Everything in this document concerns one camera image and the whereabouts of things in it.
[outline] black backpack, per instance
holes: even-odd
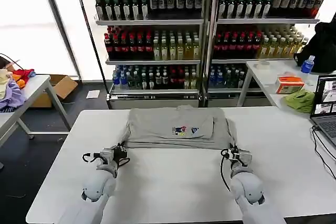
[[[316,34],[294,60],[299,67],[309,56],[314,55],[312,72],[330,73],[336,70],[336,23],[320,22],[315,26]]]

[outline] shelf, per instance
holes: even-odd
[[[202,19],[96,20],[99,26],[201,25]]]
[[[228,94],[228,93],[241,93],[242,89],[213,89],[209,88],[208,93],[209,94]],[[253,92],[253,93],[259,93],[262,92],[260,88],[254,88],[254,89],[248,89],[247,92]]]
[[[137,89],[120,89],[112,90],[110,95],[197,95],[197,89],[163,89],[163,90],[137,90]]]
[[[195,65],[200,60],[107,60],[107,65]]]
[[[292,58],[280,58],[280,59],[223,59],[223,60],[215,60],[211,61],[212,64],[229,64],[229,63],[246,63],[247,61],[253,60],[292,60]]]
[[[218,24],[316,24],[313,18],[221,18]]]

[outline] tissue box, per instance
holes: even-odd
[[[295,76],[278,77],[275,84],[277,94],[292,94],[304,86],[302,79]]]

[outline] purple cloth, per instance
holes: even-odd
[[[3,99],[0,99],[0,109],[4,107],[17,108],[20,107],[26,98],[23,96],[21,89],[14,80],[9,80],[6,87],[6,95]]]

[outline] green cloth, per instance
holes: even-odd
[[[285,102],[291,108],[302,112],[310,113],[313,108],[315,94],[313,92],[301,89],[285,97]]]

